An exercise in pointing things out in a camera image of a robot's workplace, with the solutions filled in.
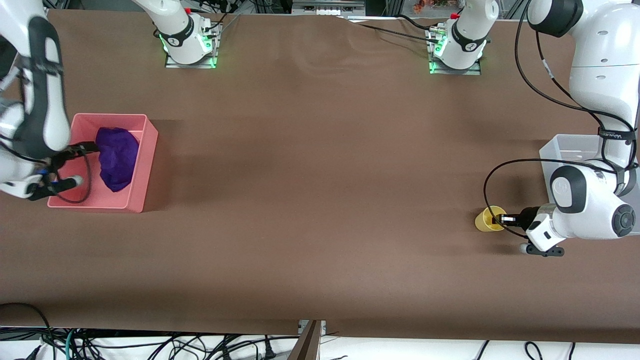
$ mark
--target pink plastic bin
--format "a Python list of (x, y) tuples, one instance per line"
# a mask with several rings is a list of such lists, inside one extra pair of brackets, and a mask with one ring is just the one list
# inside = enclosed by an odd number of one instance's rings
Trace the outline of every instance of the pink plastic bin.
[[(146, 115), (128, 114), (76, 114), (71, 123), (71, 144), (83, 141), (95, 141), (95, 135), (101, 127), (121, 127), (138, 139), (140, 148), (133, 170), (131, 184), (119, 192), (112, 192), (100, 178), (100, 162), (98, 153), (89, 154), (89, 165), (92, 172), (92, 190), (86, 201), (70, 204), (55, 196), (49, 197), (50, 208), (86, 211), (92, 213), (141, 213), (147, 196), (149, 174), (156, 151), (158, 131)], [(84, 183), (77, 188), (67, 190), (60, 195), (70, 200), (81, 199), (86, 192), (87, 172), (83, 158), (68, 161), (60, 169), (62, 178), (80, 175)]]

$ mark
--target yellow cup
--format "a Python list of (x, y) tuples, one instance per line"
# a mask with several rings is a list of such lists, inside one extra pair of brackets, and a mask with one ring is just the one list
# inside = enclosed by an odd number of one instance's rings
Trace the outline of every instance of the yellow cup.
[[(500, 206), (492, 206), (491, 210), (496, 217), (507, 213)], [(491, 221), (492, 218), (489, 208), (485, 208), (480, 214), (478, 214), (478, 216), (476, 216), (476, 228), (484, 232), (504, 230), (500, 224), (493, 224)]]

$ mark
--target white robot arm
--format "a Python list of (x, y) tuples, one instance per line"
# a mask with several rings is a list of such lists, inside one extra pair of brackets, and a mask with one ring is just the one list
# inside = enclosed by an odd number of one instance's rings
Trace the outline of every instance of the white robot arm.
[(626, 236), (636, 214), (619, 196), (636, 183), (640, 6), (629, 0), (532, 0), (528, 17), (540, 33), (568, 33), (575, 39), (569, 93), (596, 111), (600, 151), (586, 166), (564, 165), (552, 174), (555, 204), (527, 208), (517, 216), (531, 242), (523, 250), (546, 254), (566, 238)]
[(471, 67), (482, 56), (486, 36), (498, 19), (498, 12), (495, 0), (467, 0), (460, 17), (444, 23), (446, 39), (434, 55), (452, 69)]
[(177, 63), (196, 63), (213, 50), (211, 20), (183, 9), (179, 0), (132, 1), (151, 17), (164, 50)]
[(64, 150), (70, 138), (60, 42), (40, 1), (0, 1), (0, 19), (0, 35), (20, 54), (24, 98), (0, 98), (0, 190), (27, 198), (42, 178), (40, 160)]

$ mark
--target white floor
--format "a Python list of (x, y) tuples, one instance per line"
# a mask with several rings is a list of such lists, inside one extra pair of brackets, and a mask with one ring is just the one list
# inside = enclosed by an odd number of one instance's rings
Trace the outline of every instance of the white floor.
[[(243, 340), (259, 340), (263, 336), (243, 336), (235, 342)], [(166, 337), (154, 338), (118, 338), (97, 339), (96, 345), (120, 346), (142, 343), (158, 343)], [(206, 347), (211, 349), (222, 340), (222, 336), (206, 336), (202, 338)], [(280, 354), (276, 360), (286, 359), (296, 340), (273, 340), (273, 350)], [(30, 341), (2, 341), (0, 342), (0, 360), (24, 359), (40, 344), (37, 340)], [(336, 338), (323, 337), (320, 346), (320, 360), (473, 360), (476, 358), (482, 341), (469, 340), (413, 340), (413, 339), (376, 339), (376, 338)], [(569, 343), (537, 343), (544, 360), (566, 360), (568, 358)], [(106, 360), (146, 359), (157, 346), (138, 347), (129, 349), (102, 349), (102, 356)], [(156, 360), (167, 360), (171, 346), (167, 346)], [(259, 353), (264, 355), (264, 344), (258, 345)], [(58, 352), (58, 359), (65, 355)], [(245, 347), (230, 353), (233, 360), (254, 360), (256, 348)], [(175, 360), (194, 360), (195, 356), (188, 352), (179, 352)], [(52, 359), (51, 347), (41, 349), (38, 360)], [(482, 360), (528, 360), (524, 352), (523, 341), (491, 341), (487, 346)], [(640, 345), (615, 345), (597, 343), (578, 343), (573, 353), (573, 360), (637, 360), (640, 359)]]

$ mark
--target black strap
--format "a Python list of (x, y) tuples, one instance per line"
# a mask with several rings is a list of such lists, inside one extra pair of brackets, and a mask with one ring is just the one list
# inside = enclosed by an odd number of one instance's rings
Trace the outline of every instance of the black strap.
[(620, 167), (620, 166), (616, 165), (615, 163), (612, 163), (611, 161), (607, 161), (607, 160), (604, 160), (604, 159), (592, 159), (592, 160), (600, 161), (603, 164), (608, 165), (609, 167), (611, 167), (611, 169), (616, 172), (616, 184), (617, 185), (616, 185), (616, 189), (613, 191), (613, 193), (616, 194), (618, 197), (622, 196), (621, 193), (624, 192), (624, 190), (626, 190), (628, 188), (628, 186), (625, 186), (625, 172), (627, 171), (627, 169), (625, 169), (623, 167)]
[(464, 35), (462, 35), (458, 31), (458, 21), (453, 23), (453, 26), (451, 27), (451, 34), (453, 35), (453, 39), (458, 44), (460, 44), (460, 46), (462, 47), (462, 51), (464, 51), (465, 53), (471, 53), (475, 51), (480, 45), (483, 44), (484, 40), (486, 39), (486, 35), (478, 40), (471, 40), (464, 37)]
[(634, 189), (636, 182), (637, 182), (637, 170), (632, 168), (629, 170), (629, 181), (627, 182), (627, 187), (624, 188), (619, 194), (617, 194), (618, 197), (625, 196), (626, 194), (630, 193), (631, 190)]
[(635, 140), (636, 130), (633, 131), (617, 131), (598, 128), (598, 136), (608, 140)]
[(190, 37), (191, 34), (193, 33), (193, 29), (194, 29), (193, 18), (190, 16), (187, 16), (187, 18), (189, 19), (189, 24), (187, 24), (186, 28), (184, 28), (184, 30), (182, 30), (179, 33), (169, 35), (158, 30), (158, 32), (162, 36), (162, 39), (164, 39), (164, 42), (166, 42), (169, 46), (172, 46), (172, 47), (182, 46), (182, 43), (188, 37)]

